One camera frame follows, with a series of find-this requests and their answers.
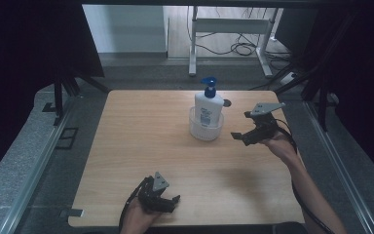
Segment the white pump bottle blue cap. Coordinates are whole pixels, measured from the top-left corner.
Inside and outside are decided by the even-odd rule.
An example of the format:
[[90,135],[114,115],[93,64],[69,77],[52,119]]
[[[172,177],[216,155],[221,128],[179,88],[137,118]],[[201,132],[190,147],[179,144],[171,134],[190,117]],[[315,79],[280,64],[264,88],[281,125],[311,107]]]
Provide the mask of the white pump bottle blue cap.
[[205,127],[216,128],[219,124],[224,99],[216,91],[215,77],[201,80],[206,85],[203,91],[195,93],[195,119]]

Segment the small metal bracket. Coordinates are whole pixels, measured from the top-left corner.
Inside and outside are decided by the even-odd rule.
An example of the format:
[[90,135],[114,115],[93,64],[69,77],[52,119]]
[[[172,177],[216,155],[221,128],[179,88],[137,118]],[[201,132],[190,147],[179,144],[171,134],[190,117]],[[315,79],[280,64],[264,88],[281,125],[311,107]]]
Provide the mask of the small metal bracket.
[[80,209],[64,209],[60,212],[60,217],[81,217],[84,214],[83,210]]

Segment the dark curtain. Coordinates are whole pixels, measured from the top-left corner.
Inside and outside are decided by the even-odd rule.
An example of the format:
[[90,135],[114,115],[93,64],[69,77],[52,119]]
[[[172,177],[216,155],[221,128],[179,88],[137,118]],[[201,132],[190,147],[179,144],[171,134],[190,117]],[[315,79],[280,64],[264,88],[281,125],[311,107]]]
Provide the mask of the dark curtain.
[[[374,2],[351,10],[357,14],[330,63],[328,93],[339,99],[336,115],[374,165]],[[332,24],[327,11],[314,32]]]
[[83,0],[0,0],[0,161],[39,90],[102,75]]

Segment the person's left hand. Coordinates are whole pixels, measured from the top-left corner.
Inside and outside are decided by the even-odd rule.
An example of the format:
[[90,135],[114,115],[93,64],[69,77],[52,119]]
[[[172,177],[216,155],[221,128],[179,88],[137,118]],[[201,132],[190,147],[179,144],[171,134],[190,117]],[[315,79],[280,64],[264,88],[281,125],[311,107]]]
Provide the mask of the person's left hand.
[[144,234],[161,216],[158,212],[145,212],[137,198],[133,199],[125,213],[120,234]]

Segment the white metal desk frame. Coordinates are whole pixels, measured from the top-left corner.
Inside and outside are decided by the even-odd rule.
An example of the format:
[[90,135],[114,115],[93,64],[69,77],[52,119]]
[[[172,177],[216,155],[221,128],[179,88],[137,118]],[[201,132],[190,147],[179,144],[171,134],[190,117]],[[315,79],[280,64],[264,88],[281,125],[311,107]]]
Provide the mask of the white metal desk frame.
[[197,34],[198,33],[224,33],[224,34],[256,34],[259,36],[259,42],[255,47],[255,53],[266,77],[272,77],[273,72],[266,59],[266,49],[271,39],[273,28],[279,12],[279,8],[266,8],[265,13],[268,16],[262,18],[199,18],[199,7],[192,7],[190,49],[189,49],[189,70],[190,76],[197,73]]

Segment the black tripod stand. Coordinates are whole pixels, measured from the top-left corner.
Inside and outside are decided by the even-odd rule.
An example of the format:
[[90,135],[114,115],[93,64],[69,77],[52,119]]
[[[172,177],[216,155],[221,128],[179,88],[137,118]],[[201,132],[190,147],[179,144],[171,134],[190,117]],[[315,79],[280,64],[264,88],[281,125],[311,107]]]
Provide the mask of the black tripod stand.
[[306,69],[298,78],[274,90],[276,95],[280,95],[303,82],[307,82],[302,90],[301,98],[312,100],[316,94],[319,94],[318,123],[324,131],[327,131],[325,115],[329,91],[330,63],[334,59],[345,33],[353,23],[357,10],[345,9],[337,12],[333,9],[328,10],[327,13],[332,24],[325,30],[325,35],[318,42],[318,47],[303,56],[303,59],[314,58],[312,67]]
[[85,74],[75,68],[67,68],[65,71],[58,71],[54,81],[54,101],[47,102],[42,109],[43,112],[53,112],[56,115],[54,125],[58,126],[63,119],[63,91],[71,97],[77,97],[80,94],[80,88],[77,78],[82,79],[91,86],[108,94],[110,89],[96,81],[92,76]]

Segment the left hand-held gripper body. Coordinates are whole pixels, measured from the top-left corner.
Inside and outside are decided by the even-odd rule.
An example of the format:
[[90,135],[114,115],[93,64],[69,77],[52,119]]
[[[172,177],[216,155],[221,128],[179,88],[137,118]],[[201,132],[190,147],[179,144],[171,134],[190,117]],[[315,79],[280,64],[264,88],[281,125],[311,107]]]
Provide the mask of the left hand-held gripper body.
[[169,206],[174,206],[172,199],[162,198],[161,195],[169,187],[169,183],[159,173],[146,177],[140,183],[138,200],[147,212],[167,213]]

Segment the metal floor rail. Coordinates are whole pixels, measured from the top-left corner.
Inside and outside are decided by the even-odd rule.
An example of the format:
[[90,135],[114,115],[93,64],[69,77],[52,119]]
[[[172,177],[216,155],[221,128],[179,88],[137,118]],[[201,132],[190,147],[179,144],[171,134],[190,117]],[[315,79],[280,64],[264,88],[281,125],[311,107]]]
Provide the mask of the metal floor rail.
[[60,118],[58,125],[52,128],[49,138],[45,142],[44,148],[35,159],[31,170],[28,172],[26,179],[23,181],[20,191],[9,208],[7,215],[0,227],[0,234],[14,234],[21,217],[33,195],[33,192],[45,170],[56,143],[64,129],[66,122],[69,120],[72,109],[75,105],[75,98],[71,97],[64,104],[64,115]]
[[341,181],[344,187],[345,193],[347,194],[356,216],[358,217],[361,226],[363,227],[366,234],[374,234],[374,217],[366,205],[363,197],[357,190],[354,181],[352,180],[345,164],[343,163],[340,154],[337,152],[336,147],[331,140],[328,132],[326,132],[320,123],[318,122],[318,115],[311,104],[303,102],[305,109],[308,112],[309,119],[312,122],[315,131],[317,132],[320,142],[325,148],[326,155],[329,158],[336,175]]

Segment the white power strip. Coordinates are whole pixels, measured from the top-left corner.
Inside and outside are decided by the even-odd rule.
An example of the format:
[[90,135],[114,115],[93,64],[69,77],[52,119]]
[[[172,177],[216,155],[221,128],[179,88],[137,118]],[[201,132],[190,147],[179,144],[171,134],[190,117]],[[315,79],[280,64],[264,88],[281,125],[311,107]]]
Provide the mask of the white power strip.
[[281,80],[280,83],[282,85],[286,85],[289,82],[293,81],[297,77],[297,74],[294,72],[289,72],[287,75],[285,75]]

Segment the clear plastic cup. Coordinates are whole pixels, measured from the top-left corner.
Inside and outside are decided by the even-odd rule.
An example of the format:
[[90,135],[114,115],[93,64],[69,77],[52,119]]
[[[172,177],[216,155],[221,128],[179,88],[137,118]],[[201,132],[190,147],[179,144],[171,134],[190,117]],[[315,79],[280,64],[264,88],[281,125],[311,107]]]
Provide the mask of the clear plastic cup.
[[196,121],[194,106],[192,106],[189,110],[189,130],[190,134],[196,139],[204,141],[212,141],[217,139],[221,135],[223,125],[223,114],[220,114],[219,121],[216,127],[207,127]]

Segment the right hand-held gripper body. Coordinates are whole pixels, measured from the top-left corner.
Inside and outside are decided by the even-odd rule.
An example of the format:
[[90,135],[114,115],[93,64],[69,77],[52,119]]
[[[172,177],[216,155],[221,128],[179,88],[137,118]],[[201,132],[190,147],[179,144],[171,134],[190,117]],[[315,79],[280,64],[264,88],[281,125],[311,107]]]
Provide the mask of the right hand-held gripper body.
[[256,144],[264,139],[272,138],[281,130],[272,112],[284,107],[284,103],[259,102],[250,111],[255,128],[243,134],[245,145]]

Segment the person's right hand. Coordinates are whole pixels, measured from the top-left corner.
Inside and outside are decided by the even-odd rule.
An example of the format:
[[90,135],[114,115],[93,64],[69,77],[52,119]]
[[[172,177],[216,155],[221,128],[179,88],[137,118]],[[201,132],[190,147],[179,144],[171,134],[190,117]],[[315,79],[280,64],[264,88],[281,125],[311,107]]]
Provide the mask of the person's right hand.
[[270,151],[279,157],[286,165],[298,159],[297,153],[288,138],[280,132],[276,132],[272,138],[262,140],[261,143],[267,146]]

